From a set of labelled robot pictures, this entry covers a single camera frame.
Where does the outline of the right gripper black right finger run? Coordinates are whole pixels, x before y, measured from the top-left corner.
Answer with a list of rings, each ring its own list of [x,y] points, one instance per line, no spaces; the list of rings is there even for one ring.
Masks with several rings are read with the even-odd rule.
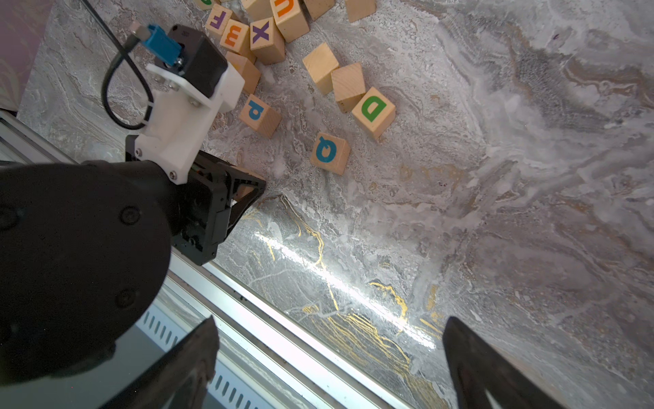
[[[446,322],[442,341],[458,407],[561,408],[455,316]]]

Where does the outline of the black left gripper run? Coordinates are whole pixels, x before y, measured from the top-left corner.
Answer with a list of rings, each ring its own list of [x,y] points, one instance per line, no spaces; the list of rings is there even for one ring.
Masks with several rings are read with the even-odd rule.
[[[125,177],[165,213],[173,247],[199,266],[216,257],[218,245],[267,187],[261,175],[204,151],[198,152],[187,182],[174,184],[157,165],[139,163],[135,135],[126,136],[125,162]]]

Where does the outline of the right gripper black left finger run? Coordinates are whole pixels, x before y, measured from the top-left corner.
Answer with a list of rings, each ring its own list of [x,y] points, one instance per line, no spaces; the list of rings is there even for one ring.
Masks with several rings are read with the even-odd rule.
[[[103,407],[202,407],[216,374],[219,347],[216,322],[209,317]]]

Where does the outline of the wooden block green D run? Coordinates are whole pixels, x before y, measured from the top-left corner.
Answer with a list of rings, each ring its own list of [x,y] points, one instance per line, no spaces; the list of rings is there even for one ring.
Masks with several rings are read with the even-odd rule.
[[[396,106],[381,91],[372,87],[354,107],[352,115],[369,137],[379,141],[396,118]]]

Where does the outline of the wooden block purple R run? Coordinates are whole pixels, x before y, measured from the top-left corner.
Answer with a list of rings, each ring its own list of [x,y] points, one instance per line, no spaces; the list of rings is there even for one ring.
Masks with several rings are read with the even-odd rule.
[[[240,184],[235,194],[233,195],[233,200],[240,202],[253,191],[255,191],[254,187],[246,184]]]

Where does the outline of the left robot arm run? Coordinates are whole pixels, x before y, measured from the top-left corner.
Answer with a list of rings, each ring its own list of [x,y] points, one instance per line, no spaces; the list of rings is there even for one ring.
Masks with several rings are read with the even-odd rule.
[[[1,164],[1,383],[85,373],[158,295],[171,252],[203,265],[264,193],[199,152],[176,184],[128,136],[118,163]]]

